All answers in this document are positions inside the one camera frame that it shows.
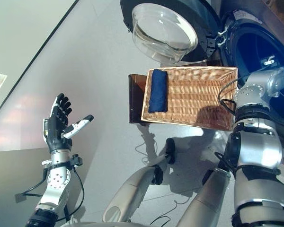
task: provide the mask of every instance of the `blue towel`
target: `blue towel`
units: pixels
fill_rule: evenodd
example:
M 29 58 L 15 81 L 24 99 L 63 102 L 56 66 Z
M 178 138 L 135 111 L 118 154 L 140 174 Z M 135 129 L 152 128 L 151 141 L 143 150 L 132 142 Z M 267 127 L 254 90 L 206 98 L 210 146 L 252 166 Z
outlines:
M 151 77 L 149 113 L 167 112 L 167 72 L 154 70 Z

